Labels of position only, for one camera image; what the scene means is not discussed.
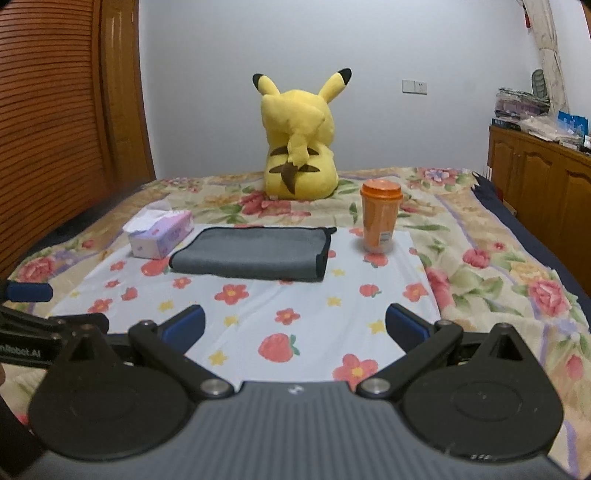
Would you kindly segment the purple and grey towel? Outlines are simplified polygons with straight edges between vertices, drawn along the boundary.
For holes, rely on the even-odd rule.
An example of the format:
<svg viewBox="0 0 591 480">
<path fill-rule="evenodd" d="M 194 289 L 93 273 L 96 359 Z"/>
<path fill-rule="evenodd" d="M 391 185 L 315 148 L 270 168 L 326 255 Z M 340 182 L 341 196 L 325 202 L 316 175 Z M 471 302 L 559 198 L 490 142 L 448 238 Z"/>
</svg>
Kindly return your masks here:
<svg viewBox="0 0 591 480">
<path fill-rule="evenodd" d="M 335 227 L 210 227 L 169 259 L 176 273 L 320 282 Z"/>
</svg>

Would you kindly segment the floral bed quilt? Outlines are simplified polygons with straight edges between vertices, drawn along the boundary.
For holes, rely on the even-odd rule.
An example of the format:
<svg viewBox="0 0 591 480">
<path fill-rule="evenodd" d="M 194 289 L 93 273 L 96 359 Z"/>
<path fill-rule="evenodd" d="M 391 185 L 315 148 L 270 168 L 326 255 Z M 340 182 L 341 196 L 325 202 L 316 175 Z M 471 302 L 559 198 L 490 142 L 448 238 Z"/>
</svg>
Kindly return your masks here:
<svg viewBox="0 0 591 480">
<path fill-rule="evenodd" d="M 587 476 L 590 316 L 558 273 L 529 254 L 483 207 L 473 191 L 475 176 L 468 171 L 394 167 L 347 173 L 330 198 L 315 202 L 271 200 L 264 195 L 263 179 L 257 173 L 154 181 L 80 234 L 26 258 L 14 278 L 49 283 L 54 296 L 48 303 L 25 303 L 22 310 L 54 315 L 53 308 L 101 262 L 129 248 L 123 224 L 159 200 L 190 211 L 197 229 L 208 224 L 359 229 L 366 250 L 361 188 L 370 179 L 387 179 L 402 187 L 393 240 L 400 232 L 411 236 L 435 295 L 439 319 L 480 332 L 507 322 L 522 335 L 564 405 L 565 420 L 552 457 L 571 475 Z"/>
</svg>

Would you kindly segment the white strawberry print cloth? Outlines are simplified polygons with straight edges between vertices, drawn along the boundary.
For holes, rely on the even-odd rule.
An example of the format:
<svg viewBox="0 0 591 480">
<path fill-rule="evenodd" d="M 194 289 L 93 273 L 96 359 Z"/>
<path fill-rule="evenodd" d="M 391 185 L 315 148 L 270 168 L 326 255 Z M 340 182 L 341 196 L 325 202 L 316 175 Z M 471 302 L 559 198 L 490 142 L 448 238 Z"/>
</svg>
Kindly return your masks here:
<svg viewBox="0 0 591 480">
<path fill-rule="evenodd" d="M 399 303 L 427 321 L 440 317 L 426 270 L 408 233 L 391 252 L 367 252 L 359 229 L 332 236 L 318 283 L 226 279 L 171 272 L 123 247 L 101 262 L 52 310 L 102 313 L 114 333 L 141 320 L 161 322 L 204 308 L 205 331 L 191 360 L 233 384 L 345 381 L 356 386 L 401 357 L 386 312 Z"/>
</svg>

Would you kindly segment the pink tissue box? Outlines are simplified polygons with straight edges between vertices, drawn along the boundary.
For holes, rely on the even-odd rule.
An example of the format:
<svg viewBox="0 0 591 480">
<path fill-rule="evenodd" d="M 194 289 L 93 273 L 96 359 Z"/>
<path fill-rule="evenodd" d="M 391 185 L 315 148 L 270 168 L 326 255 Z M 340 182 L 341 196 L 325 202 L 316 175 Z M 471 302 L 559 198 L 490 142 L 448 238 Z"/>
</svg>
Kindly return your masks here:
<svg viewBox="0 0 591 480">
<path fill-rule="evenodd" d="M 143 208 L 123 226 L 136 258 L 161 260 L 193 230 L 188 210 Z"/>
</svg>

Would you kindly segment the wooden slatted headboard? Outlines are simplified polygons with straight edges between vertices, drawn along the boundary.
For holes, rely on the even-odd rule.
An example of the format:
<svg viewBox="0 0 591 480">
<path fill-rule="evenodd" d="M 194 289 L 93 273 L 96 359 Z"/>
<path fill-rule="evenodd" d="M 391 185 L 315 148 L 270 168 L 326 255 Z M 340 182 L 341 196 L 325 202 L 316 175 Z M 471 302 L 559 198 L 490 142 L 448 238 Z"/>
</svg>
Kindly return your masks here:
<svg viewBox="0 0 591 480">
<path fill-rule="evenodd" d="M 1 11 L 1 274 L 113 190 L 97 1 Z"/>
</svg>

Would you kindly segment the orange plastic cup with lid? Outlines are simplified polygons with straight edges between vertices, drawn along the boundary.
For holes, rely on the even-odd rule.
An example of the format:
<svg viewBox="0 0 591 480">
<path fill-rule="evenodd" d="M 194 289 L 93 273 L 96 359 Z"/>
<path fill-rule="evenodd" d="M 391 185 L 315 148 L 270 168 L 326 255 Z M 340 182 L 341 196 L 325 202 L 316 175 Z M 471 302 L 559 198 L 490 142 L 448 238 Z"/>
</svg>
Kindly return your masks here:
<svg viewBox="0 0 591 480">
<path fill-rule="evenodd" d="M 387 253 L 394 244 L 394 225 L 403 201 L 402 187 L 387 179 L 370 179 L 361 188 L 363 245 L 371 253 Z"/>
</svg>

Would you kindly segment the wooden door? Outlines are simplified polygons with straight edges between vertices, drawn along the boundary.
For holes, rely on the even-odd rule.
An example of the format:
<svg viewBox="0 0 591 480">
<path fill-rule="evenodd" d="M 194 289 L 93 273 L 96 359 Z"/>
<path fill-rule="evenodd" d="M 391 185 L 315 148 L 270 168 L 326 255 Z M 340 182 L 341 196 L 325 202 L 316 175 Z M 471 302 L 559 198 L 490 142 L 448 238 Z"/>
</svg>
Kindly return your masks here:
<svg viewBox="0 0 591 480">
<path fill-rule="evenodd" d="M 121 189 L 155 179 L 145 119 L 139 59 L 139 3 L 103 1 L 101 80 L 107 136 Z"/>
</svg>

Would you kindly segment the dark blue bed sheet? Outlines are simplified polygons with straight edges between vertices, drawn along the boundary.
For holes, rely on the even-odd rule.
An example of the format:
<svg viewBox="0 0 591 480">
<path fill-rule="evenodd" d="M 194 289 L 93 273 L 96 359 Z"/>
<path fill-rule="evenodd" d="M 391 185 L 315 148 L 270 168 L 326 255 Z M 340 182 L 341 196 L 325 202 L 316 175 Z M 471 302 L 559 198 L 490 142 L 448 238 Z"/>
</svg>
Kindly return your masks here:
<svg viewBox="0 0 591 480">
<path fill-rule="evenodd" d="M 474 176 L 477 184 L 473 191 L 483 207 L 494 214 L 513 233 L 529 254 L 558 273 L 563 285 L 578 297 L 581 309 L 589 317 L 590 298 L 566 266 L 510 212 L 498 197 L 497 190 L 490 180 L 479 173 L 474 173 Z"/>
</svg>

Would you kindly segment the wooden sideboard cabinet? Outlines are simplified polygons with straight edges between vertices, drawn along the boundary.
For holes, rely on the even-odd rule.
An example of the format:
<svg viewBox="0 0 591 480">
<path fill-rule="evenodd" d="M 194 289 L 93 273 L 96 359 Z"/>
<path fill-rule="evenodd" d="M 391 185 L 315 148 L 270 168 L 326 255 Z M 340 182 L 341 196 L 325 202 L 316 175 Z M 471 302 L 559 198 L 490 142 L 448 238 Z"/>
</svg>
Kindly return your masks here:
<svg viewBox="0 0 591 480">
<path fill-rule="evenodd" d="M 515 130 L 489 130 L 488 166 L 517 219 L 590 292 L 590 157 Z"/>
</svg>

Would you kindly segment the yellow Pikachu plush toy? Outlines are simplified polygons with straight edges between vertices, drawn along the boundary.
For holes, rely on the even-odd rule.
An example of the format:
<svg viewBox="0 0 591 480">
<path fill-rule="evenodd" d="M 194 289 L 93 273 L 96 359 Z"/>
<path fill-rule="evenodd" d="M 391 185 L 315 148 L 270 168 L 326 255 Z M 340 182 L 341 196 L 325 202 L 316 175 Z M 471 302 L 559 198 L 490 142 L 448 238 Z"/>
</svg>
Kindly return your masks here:
<svg viewBox="0 0 591 480">
<path fill-rule="evenodd" d="M 256 74 L 252 82 L 262 95 L 260 114 L 269 151 L 263 172 L 264 192 L 273 199 L 325 199 L 339 185 L 331 150 L 335 122 L 329 103 L 345 90 L 352 70 L 332 75 L 321 90 L 281 92 L 270 77 Z"/>
</svg>

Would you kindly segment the stack of books and papers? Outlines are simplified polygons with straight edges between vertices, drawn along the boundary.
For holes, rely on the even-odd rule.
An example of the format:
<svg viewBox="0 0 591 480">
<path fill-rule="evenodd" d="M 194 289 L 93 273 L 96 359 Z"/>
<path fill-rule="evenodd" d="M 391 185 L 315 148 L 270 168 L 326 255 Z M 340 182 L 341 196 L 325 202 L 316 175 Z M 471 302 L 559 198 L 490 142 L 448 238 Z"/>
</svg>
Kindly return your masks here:
<svg viewBox="0 0 591 480">
<path fill-rule="evenodd" d="M 500 88 L 496 94 L 494 117 L 491 125 L 520 131 L 520 122 L 530 117 L 546 115 L 550 110 L 547 99 L 536 97 L 529 92 Z"/>
</svg>

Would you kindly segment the blue picture card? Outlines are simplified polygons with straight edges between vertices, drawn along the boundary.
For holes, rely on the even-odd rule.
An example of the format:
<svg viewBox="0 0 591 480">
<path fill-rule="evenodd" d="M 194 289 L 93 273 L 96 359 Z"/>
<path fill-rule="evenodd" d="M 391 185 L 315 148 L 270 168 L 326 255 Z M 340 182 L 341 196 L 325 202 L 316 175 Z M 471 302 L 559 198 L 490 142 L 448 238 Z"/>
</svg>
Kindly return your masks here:
<svg viewBox="0 0 591 480">
<path fill-rule="evenodd" d="M 584 116 L 572 115 L 560 110 L 557 121 L 562 129 L 574 135 L 585 137 L 589 134 L 589 121 Z"/>
</svg>

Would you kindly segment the green woven fan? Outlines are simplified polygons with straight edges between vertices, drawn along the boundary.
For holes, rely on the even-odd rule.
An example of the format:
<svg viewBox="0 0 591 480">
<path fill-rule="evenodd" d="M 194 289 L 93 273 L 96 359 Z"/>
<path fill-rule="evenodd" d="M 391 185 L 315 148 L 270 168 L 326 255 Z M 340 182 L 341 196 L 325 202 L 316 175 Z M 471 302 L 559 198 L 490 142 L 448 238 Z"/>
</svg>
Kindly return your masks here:
<svg viewBox="0 0 591 480">
<path fill-rule="evenodd" d="M 542 69 L 536 69 L 531 75 L 531 85 L 533 95 L 543 101 L 549 100 L 549 93 L 546 85 L 544 72 Z"/>
</svg>

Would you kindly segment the floral curtain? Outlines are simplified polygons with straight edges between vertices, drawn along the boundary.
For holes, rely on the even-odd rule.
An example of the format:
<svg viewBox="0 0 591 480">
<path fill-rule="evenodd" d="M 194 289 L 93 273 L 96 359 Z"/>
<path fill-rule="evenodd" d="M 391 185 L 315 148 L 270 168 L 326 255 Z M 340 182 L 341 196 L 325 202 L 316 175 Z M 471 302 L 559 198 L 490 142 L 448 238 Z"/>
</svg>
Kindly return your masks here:
<svg viewBox="0 0 591 480">
<path fill-rule="evenodd" d="M 568 113 L 569 102 L 558 44 L 554 16 L 548 0 L 524 0 L 535 43 L 539 51 L 542 71 L 548 90 L 550 111 Z"/>
</svg>

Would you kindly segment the white wall switch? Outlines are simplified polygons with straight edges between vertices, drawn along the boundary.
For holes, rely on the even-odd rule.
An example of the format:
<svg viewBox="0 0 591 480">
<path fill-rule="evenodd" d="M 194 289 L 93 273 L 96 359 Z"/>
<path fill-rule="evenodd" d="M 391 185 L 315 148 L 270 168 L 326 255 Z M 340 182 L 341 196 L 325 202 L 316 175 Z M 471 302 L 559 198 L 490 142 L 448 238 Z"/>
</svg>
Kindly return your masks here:
<svg viewBox="0 0 591 480">
<path fill-rule="evenodd" d="M 404 94 L 427 95 L 428 86 L 426 82 L 416 80 L 402 80 L 402 92 Z"/>
</svg>

